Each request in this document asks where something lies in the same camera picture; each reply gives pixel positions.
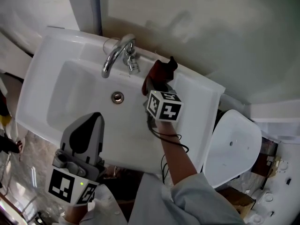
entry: cardboard box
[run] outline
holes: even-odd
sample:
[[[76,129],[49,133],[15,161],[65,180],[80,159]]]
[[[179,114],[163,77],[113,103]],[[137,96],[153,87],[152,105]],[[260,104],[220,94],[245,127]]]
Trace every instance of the cardboard box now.
[[[244,218],[255,204],[255,201],[247,194],[244,194],[232,187],[218,191],[218,193],[220,193],[234,206],[241,218]]]
[[[280,159],[281,157],[279,156],[270,156],[260,153],[251,169],[251,172],[266,178],[273,177],[276,175]]]

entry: white sink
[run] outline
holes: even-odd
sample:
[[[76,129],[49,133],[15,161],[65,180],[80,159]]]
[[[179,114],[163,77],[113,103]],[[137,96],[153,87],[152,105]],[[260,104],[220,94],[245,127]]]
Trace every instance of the white sink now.
[[[102,46],[106,40],[79,31],[48,28],[27,72],[17,121],[59,146],[66,126],[84,114],[101,112],[105,130],[100,156],[112,165],[161,173],[163,150],[147,128],[143,107],[147,98],[141,88],[154,61],[168,60],[137,48],[142,54],[137,61],[140,73],[129,75],[128,68],[117,60],[110,76],[102,78],[106,59]],[[200,171],[208,152],[219,98],[225,89],[182,65],[169,84],[185,104],[175,127]],[[116,91],[124,95],[119,105],[111,100]]]
[[[203,171],[213,188],[249,170],[262,145],[259,127],[236,110],[221,117],[212,135]]]

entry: marker cube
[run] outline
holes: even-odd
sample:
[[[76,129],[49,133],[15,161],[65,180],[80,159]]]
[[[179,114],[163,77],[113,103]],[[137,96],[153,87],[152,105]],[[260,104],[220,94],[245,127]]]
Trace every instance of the marker cube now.
[[[151,90],[147,111],[158,121],[177,122],[182,112],[183,102],[177,94]]]

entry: faucet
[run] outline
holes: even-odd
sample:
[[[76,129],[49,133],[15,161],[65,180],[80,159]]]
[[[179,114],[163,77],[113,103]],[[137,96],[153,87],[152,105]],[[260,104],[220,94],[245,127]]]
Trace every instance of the faucet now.
[[[107,56],[106,61],[102,67],[102,77],[108,78],[112,66],[118,56],[124,50],[123,63],[128,66],[129,74],[137,74],[140,72],[139,65],[135,60],[135,36],[127,34],[117,42],[111,53]]]

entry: sink drain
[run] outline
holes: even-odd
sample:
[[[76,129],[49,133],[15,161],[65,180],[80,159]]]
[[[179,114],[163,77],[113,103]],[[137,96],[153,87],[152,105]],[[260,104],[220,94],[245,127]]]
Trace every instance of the sink drain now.
[[[115,104],[120,104],[124,101],[124,95],[121,92],[114,92],[112,94],[112,102]]]

